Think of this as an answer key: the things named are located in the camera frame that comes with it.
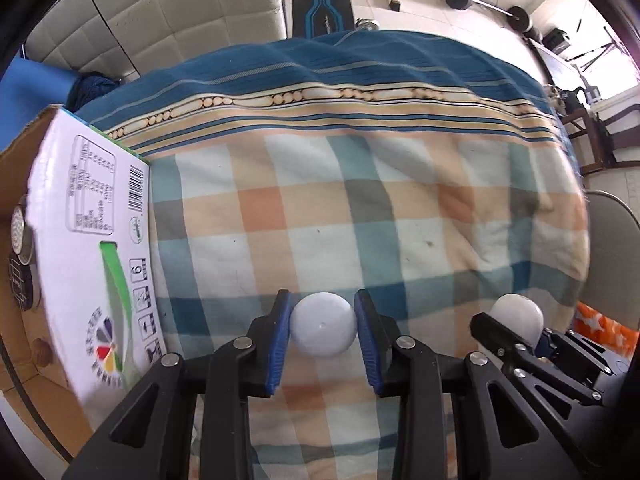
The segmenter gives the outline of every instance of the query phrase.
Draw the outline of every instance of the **plaid blanket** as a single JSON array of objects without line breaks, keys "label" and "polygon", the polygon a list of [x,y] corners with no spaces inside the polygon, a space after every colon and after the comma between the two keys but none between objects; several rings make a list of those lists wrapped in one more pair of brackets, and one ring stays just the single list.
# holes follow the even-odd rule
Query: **plaid blanket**
[{"label": "plaid blanket", "polygon": [[[547,326],[572,317],[588,234],[568,140],[542,88],[479,50],[409,32],[236,46],[79,115],[151,163],[158,307],[185,357],[244,334],[280,288],[365,287],[457,356],[503,294]],[[255,476],[389,478],[397,421],[357,344],[324,360],[290,345],[275,396],[250,401]]]}]

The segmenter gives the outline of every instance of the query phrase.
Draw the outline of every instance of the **metal screw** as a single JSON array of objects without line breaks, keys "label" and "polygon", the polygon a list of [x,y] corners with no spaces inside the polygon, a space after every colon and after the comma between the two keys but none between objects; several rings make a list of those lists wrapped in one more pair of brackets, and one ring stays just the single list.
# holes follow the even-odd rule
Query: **metal screw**
[{"label": "metal screw", "polygon": [[251,348],[252,344],[254,344],[254,342],[251,341],[251,338],[245,335],[236,337],[236,339],[234,340],[234,347],[238,350],[246,350],[247,348]]},{"label": "metal screw", "polygon": [[415,339],[410,335],[401,335],[398,339],[396,339],[396,344],[400,348],[408,350],[409,348],[413,348],[415,346]]},{"label": "metal screw", "polygon": [[178,354],[164,354],[160,359],[162,366],[170,368],[177,365],[180,362],[180,356]]},{"label": "metal screw", "polygon": [[469,354],[469,360],[476,366],[484,366],[489,362],[487,356],[482,352],[471,352],[471,354]]}]

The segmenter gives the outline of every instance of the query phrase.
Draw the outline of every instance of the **white cardboard box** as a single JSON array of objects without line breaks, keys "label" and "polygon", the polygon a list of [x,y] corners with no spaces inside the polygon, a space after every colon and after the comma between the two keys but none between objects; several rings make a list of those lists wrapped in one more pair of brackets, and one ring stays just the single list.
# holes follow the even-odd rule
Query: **white cardboard box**
[{"label": "white cardboard box", "polygon": [[27,223],[56,352],[92,428],[166,352],[151,279],[149,166],[66,110],[31,168]]}]

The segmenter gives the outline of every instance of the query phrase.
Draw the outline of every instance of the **barbell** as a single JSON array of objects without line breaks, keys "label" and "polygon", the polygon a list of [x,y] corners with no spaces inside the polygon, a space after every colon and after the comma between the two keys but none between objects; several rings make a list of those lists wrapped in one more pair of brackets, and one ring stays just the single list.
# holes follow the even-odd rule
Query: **barbell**
[{"label": "barbell", "polygon": [[482,5],[483,7],[487,7],[492,10],[496,10],[501,12],[502,14],[507,16],[507,23],[509,26],[515,30],[516,32],[521,32],[526,34],[533,27],[533,22],[531,21],[531,17],[529,13],[524,10],[522,7],[513,6],[508,10],[501,9],[492,4],[488,4],[483,0],[445,0],[447,5],[452,9],[457,10],[465,10],[471,7],[472,4]]}]

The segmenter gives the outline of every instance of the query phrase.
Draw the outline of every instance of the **white plastic ball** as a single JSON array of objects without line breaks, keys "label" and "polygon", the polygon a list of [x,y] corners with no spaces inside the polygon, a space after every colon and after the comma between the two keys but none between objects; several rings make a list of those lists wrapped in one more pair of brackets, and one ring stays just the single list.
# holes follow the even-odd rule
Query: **white plastic ball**
[{"label": "white plastic ball", "polygon": [[356,314],[347,300],[316,292],[298,302],[289,319],[291,337],[304,353],[329,357],[349,348],[357,332]]},{"label": "white plastic ball", "polygon": [[545,319],[540,307],[529,298],[505,294],[491,307],[489,316],[518,334],[533,348],[538,344]]}]

